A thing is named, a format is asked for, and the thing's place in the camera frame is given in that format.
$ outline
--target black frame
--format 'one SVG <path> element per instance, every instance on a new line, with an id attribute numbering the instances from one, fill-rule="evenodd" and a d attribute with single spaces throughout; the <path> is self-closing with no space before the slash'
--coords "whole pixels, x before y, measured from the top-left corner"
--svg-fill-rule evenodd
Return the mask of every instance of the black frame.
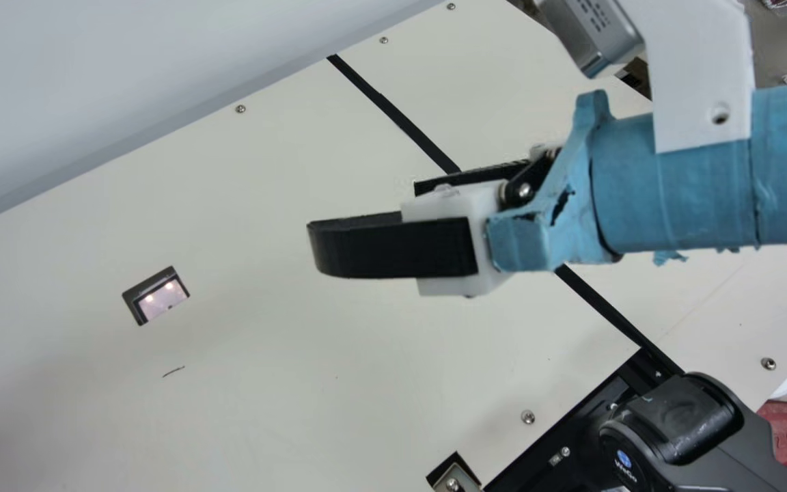
<path id="1" fill-rule="evenodd" d="M 138 326 L 144 325 L 148 321 L 148 318 L 144 315 L 144 312 L 141 311 L 138 301 L 144 299 L 149 294 L 153 294 L 157 290 L 160 290 L 166 285 L 166 283 L 171 282 L 172 280 L 177 280 L 179 286 L 181 286 L 181 290 L 184 291 L 184 295 L 190 298 L 190 292 L 187 290 L 187 286 L 185 286 L 184 282 L 181 281 L 181 277 L 178 277 L 178 272 L 175 271 L 175 268 L 171 266 L 164 268 L 162 271 L 156 272 L 154 275 L 151 275 L 149 278 L 147 278 L 147 280 L 143 280 L 135 287 L 132 287 L 126 290 L 126 292 L 123 292 L 123 300 L 126 302 L 129 312 L 132 312 L 132 316 L 135 318 L 135 322 L 138 323 Z"/>

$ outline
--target metal bracket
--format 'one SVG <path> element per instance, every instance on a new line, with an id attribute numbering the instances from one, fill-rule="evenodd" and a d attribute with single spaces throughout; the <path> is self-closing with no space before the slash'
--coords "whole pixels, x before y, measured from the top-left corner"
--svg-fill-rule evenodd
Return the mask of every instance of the metal bracket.
<path id="1" fill-rule="evenodd" d="M 482 492 L 481 486 L 472 480 L 457 463 L 443 474 L 433 485 L 435 492 Z"/>

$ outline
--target white enclosure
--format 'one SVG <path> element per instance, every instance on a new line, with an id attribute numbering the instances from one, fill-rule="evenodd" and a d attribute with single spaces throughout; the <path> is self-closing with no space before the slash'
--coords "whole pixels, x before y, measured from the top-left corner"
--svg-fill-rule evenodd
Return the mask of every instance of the white enclosure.
<path id="1" fill-rule="evenodd" d="M 650 110 L 502 1 L 378 36 L 341 56 L 464 168 L 566 136 L 586 90 Z M 239 103 L 0 214 L 0 491 L 428 490 L 453 451 L 489 482 L 636 351 L 551 275 L 322 276 L 306 222 L 440 171 L 325 61 Z M 787 376 L 787 248 L 690 256 L 577 270 L 756 407 Z M 121 293 L 169 265 L 191 298 L 138 327 Z"/>

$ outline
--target white wall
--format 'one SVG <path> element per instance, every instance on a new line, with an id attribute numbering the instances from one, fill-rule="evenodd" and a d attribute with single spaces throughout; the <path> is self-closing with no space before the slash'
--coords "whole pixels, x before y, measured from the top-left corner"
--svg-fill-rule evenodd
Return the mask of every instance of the white wall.
<path id="1" fill-rule="evenodd" d="M 0 212 L 434 0 L 0 0 Z"/>

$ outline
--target black strip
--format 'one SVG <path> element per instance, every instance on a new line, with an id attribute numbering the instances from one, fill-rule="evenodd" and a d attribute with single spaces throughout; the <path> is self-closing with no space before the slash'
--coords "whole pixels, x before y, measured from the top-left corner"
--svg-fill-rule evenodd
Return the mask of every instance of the black strip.
<path id="1" fill-rule="evenodd" d="M 402 128 L 403 131 L 406 132 L 406 135 L 409 136 L 413 142 L 415 142 L 424 153 L 429 156 L 429 158 L 433 159 L 437 165 L 441 168 L 441 170 L 445 171 L 446 174 L 457 174 L 457 172 L 461 172 L 460 168 L 449 159 L 448 156 L 445 155 L 444 152 L 439 149 L 428 137 L 424 134 L 415 124 L 412 123 L 406 115 L 402 114 L 402 112 L 394 106 L 390 100 L 387 100 L 384 96 L 381 96 L 378 91 L 372 88 L 363 77 L 355 72 L 353 68 L 348 66 L 343 59 L 338 57 L 338 55 L 332 55 L 327 58 L 330 63 L 332 63 L 342 75 L 346 76 L 349 81 L 352 81 L 355 87 L 358 87 L 360 92 L 363 93 L 364 96 L 368 97 L 379 109 L 384 111 L 385 115 L 388 118 L 391 118 L 397 125 Z M 624 334 L 631 342 L 640 346 L 641 349 L 646 350 L 652 358 L 661 365 L 665 371 L 668 371 L 670 374 L 683 374 L 684 371 L 682 368 L 678 367 L 676 362 L 672 361 L 661 349 L 658 348 L 652 340 L 649 340 L 637 327 L 633 326 L 631 321 L 628 321 L 627 318 L 624 317 L 618 309 L 615 309 L 612 304 L 609 304 L 608 300 L 604 299 L 599 292 L 594 290 L 587 282 L 585 282 L 581 277 L 579 277 L 574 271 L 570 270 L 570 268 L 566 265 L 560 266 L 557 270 L 555 270 L 555 274 L 564 281 L 564 283 L 568 284 L 571 289 L 575 290 L 575 293 L 579 294 L 579 297 L 585 300 L 591 308 L 594 308 L 594 311 L 599 312 L 603 318 L 606 318 L 606 321 L 612 324 L 619 332 Z"/>
<path id="2" fill-rule="evenodd" d="M 678 367 L 676 362 L 672 361 L 657 345 L 652 343 L 637 327 L 633 326 L 631 321 L 628 321 L 615 306 L 609 304 L 608 300 L 604 299 L 599 292 L 594 290 L 587 282 L 579 277 L 574 271 L 566 265 L 560 265 L 555 274 L 568 284 L 570 289 L 575 290 L 579 297 L 585 300 L 594 311 L 599 312 L 606 321 L 612 324 L 613 327 L 618 328 L 618 331 L 624 334 L 631 342 L 636 343 L 641 349 L 646 350 L 652 358 L 660 364 L 664 370 L 670 374 L 684 374 L 682 368 Z"/>
<path id="3" fill-rule="evenodd" d="M 318 270 L 344 278 L 466 277 L 478 273 L 466 217 L 403 222 L 400 212 L 309 224 Z"/>
<path id="4" fill-rule="evenodd" d="M 338 69 L 342 73 L 342 75 L 346 76 L 346 78 L 350 81 L 350 83 L 354 84 L 354 87 L 358 88 L 360 92 L 363 93 L 364 96 L 368 97 L 378 109 L 387 115 L 391 121 L 395 122 L 397 126 L 400 127 L 400 130 L 406 132 L 406 136 L 411 138 L 413 142 L 415 142 L 416 146 L 421 147 L 421 150 L 424 150 L 424 153 L 427 154 L 428 158 L 433 159 L 433 162 L 437 163 L 437 165 L 443 169 L 443 171 L 447 172 L 447 174 L 453 174 L 454 172 L 460 172 L 460 168 L 449 158 L 445 155 L 442 149 L 437 147 L 432 140 L 430 140 L 427 135 L 418 128 L 412 120 L 406 117 L 406 115 L 402 114 L 397 106 L 394 106 L 387 97 L 382 96 L 380 92 L 375 90 L 369 82 L 367 82 L 363 77 L 355 72 L 353 68 L 350 67 L 343 59 L 340 58 L 337 54 L 331 55 L 327 57 L 328 62 L 332 63 L 335 68 Z"/>
<path id="5" fill-rule="evenodd" d="M 484 183 L 486 181 L 511 180 L 515 176 L 518 176 L 519 172 L 524 171 L 528 165 L 530 165 L 530 159 L 516 160 L 488 167 L 479 167 L 478 169 L 455 172 L 455 174 L 446 174 L 437 178 L 431 178 L 431 180 L 415 181 L 412 187 L 415 188 L 415 196 L 421 196 L 422 194 L 432 192 L 437 189 L 437 186 L 442 184 L 459 187 L 474 183 Z"/>

